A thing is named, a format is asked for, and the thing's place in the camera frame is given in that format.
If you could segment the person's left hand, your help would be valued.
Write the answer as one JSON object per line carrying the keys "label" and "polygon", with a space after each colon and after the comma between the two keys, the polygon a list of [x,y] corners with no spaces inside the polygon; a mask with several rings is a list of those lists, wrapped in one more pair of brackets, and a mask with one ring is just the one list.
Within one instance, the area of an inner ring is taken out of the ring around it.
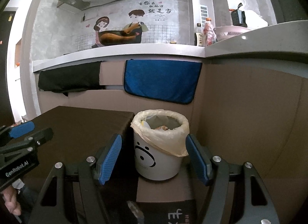
{"label": "person's left hand", "polygon": [[5,206],[8,211],[16,216],[21,215],[21,206],[17,201],[17,191],[13,186],[9,186],[1,191],[1,197],[4,200]]}

